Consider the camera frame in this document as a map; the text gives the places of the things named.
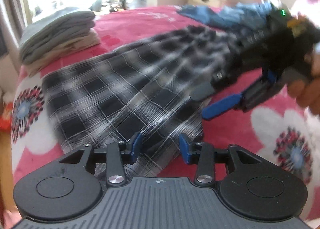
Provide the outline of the person right hand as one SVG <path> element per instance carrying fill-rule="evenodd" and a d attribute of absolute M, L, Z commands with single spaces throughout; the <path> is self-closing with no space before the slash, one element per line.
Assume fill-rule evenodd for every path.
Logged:
<path fill-rule="evenodd" d="M 314 51 L 306 56 L 312 63 L 312 75 L 314 79 L 310 83 L 305 83 L 302 80 L 294 81 L 287 86 L 287 93 L 291 98 L 296 100 L 296 103 L 301 108 L 308 108 L 313 115 L 319 116 L 319 52 Z"/>

